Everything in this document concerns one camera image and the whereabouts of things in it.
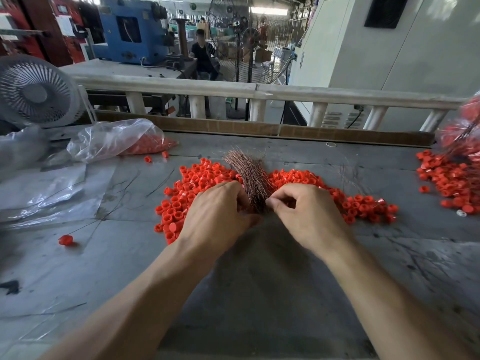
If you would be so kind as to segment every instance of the railing post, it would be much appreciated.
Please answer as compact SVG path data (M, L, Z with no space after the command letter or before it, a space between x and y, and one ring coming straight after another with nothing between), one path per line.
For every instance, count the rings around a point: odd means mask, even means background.
M132 114L145 115L145 104L141 92L125 92L128 108Z
M192 119L206 119L205 96L190 95L190 115Z
M265 120L265 107L267 100L250 100L249 121L263 122Z
M310 119L307 126L312 126L314 128L322 127L322 122L324 121L325 112L327 111L328 103L324 102L314 102L311 106Z
M445 116L447 116L448 111L449 110L433 109L423 123L422 127L420 127L420 131L433 133L435 130L437 130L438 125L440 125Z
M384 119L387 110L387 106L374 106L368 115L363 130L377 130Z

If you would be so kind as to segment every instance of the clear plastic bag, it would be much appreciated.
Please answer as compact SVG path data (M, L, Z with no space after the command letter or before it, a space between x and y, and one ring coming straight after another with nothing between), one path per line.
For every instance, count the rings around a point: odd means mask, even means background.
M37 125L0 136L0 170L30 167L49 149L49 139Z
M177 145L144 118L98 122L73 137L67 151L74 160L91 163L116 156L154 154Z
M448 156L480 162L480 92L460 107L459 116L437 131L437 138Z

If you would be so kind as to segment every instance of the gray metal table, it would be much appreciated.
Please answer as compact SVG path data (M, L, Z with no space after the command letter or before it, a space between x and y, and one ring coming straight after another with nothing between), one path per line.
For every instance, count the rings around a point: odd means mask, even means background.
M153 231L154 207L179 179L178 167L220 160L232 147L265 153L266 169L309 169L346 193L358 190L400 206L392 225L353 229L385 268L480 350L479 219L442 208L420 194L420 149L202 134L179 141L165 161L118 158L96 217L1 233L0 359L34 359L139 275L165 248ZM65 249L59 236L79 247ZM370 358L371 347L326 266L271 216L220 258L160 344L159 359Z

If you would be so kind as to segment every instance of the right hand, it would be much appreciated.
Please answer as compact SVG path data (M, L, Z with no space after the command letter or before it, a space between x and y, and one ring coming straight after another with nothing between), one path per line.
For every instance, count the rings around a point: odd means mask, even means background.
M285 202L294 199L295 208ZM311 184L290 183L275 191L266 200L294 239L304 248L324 259L337 244L352 241L345 223L330 193Z

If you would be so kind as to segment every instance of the copper wire bundle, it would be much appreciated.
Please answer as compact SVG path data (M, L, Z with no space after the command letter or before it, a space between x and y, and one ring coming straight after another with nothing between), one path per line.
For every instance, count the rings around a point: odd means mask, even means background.
M230 150L226 152L223 160L241 175L243 189L253 209L258 213L265 212L265 200L270 197L272 185L262 168L263 157L253 157L241 150Z

